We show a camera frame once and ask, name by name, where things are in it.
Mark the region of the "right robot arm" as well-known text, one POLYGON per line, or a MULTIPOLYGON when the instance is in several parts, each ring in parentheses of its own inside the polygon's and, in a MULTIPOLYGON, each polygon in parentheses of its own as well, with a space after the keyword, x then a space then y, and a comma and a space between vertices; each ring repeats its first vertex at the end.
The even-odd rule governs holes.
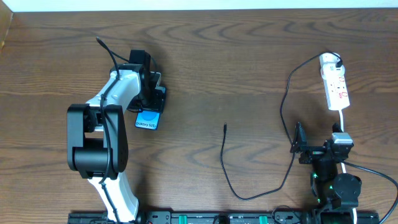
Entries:
POLYGON ((295 135, 290 148, 299 153, 299 163, 310 164, 313 173, 310 185, 318 199, 318 207, 303 215, 303 223, 353 223, 353 209, 358 207, 362 181, 349 173, 339 173, 337 165, 348 158, 354 142, 339 124, 332 126, 330 139, 322 146, 309 146, 301 123, 295 125, 295 135))

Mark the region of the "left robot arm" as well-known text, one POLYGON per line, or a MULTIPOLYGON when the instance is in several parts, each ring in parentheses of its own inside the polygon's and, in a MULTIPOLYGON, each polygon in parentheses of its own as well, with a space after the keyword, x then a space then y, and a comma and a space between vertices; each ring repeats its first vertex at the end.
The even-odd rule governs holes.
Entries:
POLYGON ((124 114, 136 113, 135 127, 156 130, 167 90, 155 60, 145 50, 132 50, 115 63, 109 80, 86 103, 67 110, 67 163, 99 193, 106 211, 73 212, 69 223, 145 223, 126 175, 129 158, 124 114))

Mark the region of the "blue Samsung Galaxy smartphone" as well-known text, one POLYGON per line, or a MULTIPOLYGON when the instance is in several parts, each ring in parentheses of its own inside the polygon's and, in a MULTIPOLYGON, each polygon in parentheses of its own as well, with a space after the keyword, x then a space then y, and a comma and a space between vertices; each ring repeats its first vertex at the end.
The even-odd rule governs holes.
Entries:
POLYGON ((156 130, 159 124, 160 113, 143 111, 137 114, 135 127, 142 129, 156 130))

